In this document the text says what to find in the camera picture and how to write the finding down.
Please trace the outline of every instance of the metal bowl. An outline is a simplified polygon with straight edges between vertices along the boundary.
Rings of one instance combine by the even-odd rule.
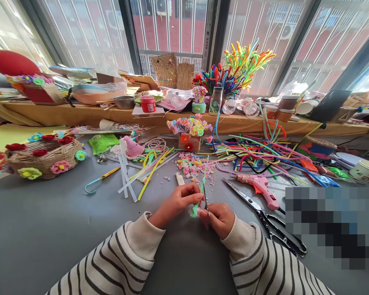
[[[113,98],[118,109],[133,109],[135,106],[134,96],[124,95]]]

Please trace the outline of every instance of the striped sleeve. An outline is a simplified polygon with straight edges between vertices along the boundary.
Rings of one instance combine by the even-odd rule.
[[[287,248],[264,238],[260,227],[235,217],[222,243],[238,294],[333,295]]]
[[[47,294],[140,294],[164,233],[145,212],[94,248]]]

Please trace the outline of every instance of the cuff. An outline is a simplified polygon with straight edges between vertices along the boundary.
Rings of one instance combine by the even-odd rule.
[[[233,258],[239,260],[250,255],[255,245],[255,240],[255,228],[240,220],[235,215],[235,221],[231,232],[224,240],[221,240],[221,242],[231,251]]]
[[[165,230],[152,225],[143,213],[126,228],[127,242],[134,253],[145,260],[153,260]]]

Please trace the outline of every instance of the gray table surface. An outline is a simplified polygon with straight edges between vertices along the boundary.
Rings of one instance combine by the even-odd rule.
[[[90,146],[85,146],[91,155]],[[178,170],[168,163],[152,177],[140,202],[117,193],[122,186],[120,172],[104,179],[94,195],[85,193],[85,184],[118,165],[111,161],[98,164],[88,156],[49,181],[13,175],[0,179],[0,294],[44,294],[123,223],[135,221],[144,211],[154,212],[177,186]],[[129,175],[137,171],[129,168]],[[227,177],[215,170],[215,185],[206,188],[209,203],[228,203],[240,219],[259,223],[254,212],[223,183],[223,175]],[[254,195],[253,188],[236,185]],[[285,208],[284,186],[269,186]],[[133,187],[138,194],[142,184],[136,181]],[[266,208],[263,199],[255,199]],[[303,241],[308,254],[302,262],[336,294],[369,294],[369,271],[341,270],[325,257],[317,240]],[[206,230],[199,219],[184,212],[167,228],[142,294],[236,294],[228,250],[213,230]]]

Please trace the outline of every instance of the pixelated area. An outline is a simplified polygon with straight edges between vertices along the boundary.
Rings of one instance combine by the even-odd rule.
[[[286,229],[343,270],[369,270],[369,188],[287,188]]]

